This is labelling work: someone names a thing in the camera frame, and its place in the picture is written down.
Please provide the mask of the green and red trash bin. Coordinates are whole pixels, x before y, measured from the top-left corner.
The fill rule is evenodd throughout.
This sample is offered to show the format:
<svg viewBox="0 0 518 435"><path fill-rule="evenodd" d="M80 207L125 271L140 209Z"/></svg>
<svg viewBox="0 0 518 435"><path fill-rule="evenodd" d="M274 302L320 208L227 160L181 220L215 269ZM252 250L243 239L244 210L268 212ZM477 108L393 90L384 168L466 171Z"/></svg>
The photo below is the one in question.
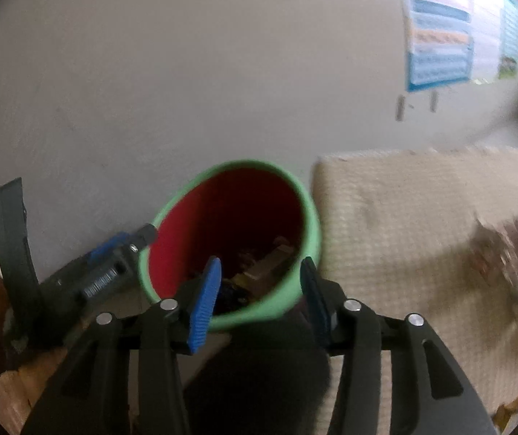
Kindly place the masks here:
<svg viewBox="0 0 518 435"><path fill-rule="evenodd" d="M150 302L173 297L212 256L220 258L228 277L245 253L270 248L279 238L294 248L292 264L267 295L233 312L216 313L213 332L284 316L302 298L302 259L321 256L320 219L311 194L298 177L273 162L243 159L209 168L183 187L152 224L157 236L138 261Z"/></svg>

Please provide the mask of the green picture wall poster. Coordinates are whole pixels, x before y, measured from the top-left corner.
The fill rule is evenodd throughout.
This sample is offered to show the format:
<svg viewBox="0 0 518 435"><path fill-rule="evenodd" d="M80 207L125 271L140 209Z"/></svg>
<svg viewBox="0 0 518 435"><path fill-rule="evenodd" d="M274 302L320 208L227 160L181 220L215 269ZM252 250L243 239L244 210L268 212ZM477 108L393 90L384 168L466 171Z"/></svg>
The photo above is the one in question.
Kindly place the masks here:
<svg viewBox="0 0 518 435"><path fill-rule="evenodd" d="M511 79L518 72L518 0L504 0L501 20L499 79Z"/></svg>

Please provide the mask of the beige striped floor mat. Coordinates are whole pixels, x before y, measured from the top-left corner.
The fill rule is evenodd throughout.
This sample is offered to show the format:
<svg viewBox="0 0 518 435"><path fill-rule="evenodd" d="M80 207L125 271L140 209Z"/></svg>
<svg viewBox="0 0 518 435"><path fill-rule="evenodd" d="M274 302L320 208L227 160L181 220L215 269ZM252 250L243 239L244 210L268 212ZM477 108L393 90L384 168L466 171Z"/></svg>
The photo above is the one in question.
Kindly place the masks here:
<svg viewBox="0 0 518 435"><path fill-rule="evenodd" d="M423 315L493 413L518 397L518 317L510 291L472 273L478 223L518 217L518 148L320 158L312 194L321 275L377 313ZM518 413L506 432L518 434Z"/></svg>

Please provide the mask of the yellow brown snack wrapper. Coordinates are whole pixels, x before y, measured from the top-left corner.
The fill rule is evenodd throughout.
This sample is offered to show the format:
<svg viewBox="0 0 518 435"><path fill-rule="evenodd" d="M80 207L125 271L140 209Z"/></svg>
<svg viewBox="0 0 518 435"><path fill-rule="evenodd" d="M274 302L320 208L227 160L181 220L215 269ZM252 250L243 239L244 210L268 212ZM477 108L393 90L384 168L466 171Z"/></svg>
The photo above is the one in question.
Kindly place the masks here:
<svg viewBox="0 0 518 435"><path fill-rule="evenodd" d="M518 413L518 396L509 403L502 403L492 415L492 423L498 434L503 434L510 419Z"/></svg>

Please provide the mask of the blue wall poster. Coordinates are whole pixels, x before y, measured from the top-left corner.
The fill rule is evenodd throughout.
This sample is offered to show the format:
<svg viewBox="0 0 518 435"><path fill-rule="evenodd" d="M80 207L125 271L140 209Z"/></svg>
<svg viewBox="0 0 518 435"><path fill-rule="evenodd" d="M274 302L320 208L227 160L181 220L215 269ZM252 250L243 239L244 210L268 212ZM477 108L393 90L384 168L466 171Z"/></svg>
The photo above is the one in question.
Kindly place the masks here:
<svg viewBox="0 0 518 435"><path fill-rule="evenodd" d="M470 0L403 0L410 91L469 80L473 37Z"/></svg>

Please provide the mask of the silver plastic bottle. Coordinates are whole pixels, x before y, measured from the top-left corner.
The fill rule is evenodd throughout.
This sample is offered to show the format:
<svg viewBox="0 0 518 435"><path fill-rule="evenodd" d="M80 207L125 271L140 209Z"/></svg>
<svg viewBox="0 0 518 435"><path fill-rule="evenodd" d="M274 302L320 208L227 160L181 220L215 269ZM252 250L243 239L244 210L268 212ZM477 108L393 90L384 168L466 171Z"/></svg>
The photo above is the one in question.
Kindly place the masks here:
<svg viewBox="0 0 518 435"><path fill-rule="evenodd" d="M518 216L491 225L477 221L469 240L469 275L480 285L504 287L518 318Z"/></svg>

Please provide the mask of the white wall socket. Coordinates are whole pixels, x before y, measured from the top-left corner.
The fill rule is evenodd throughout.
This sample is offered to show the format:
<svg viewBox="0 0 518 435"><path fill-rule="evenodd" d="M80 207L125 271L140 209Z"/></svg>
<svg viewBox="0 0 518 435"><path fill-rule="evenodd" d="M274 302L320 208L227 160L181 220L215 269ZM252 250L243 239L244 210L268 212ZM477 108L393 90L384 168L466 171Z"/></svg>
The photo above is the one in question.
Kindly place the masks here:
<svg viewBox="0 0 518 435"><path fill-rule="evenodd" d="M394 119L397 122L420 119L435 114L439 104L438 90L401 93L395 99Z"/></svg>

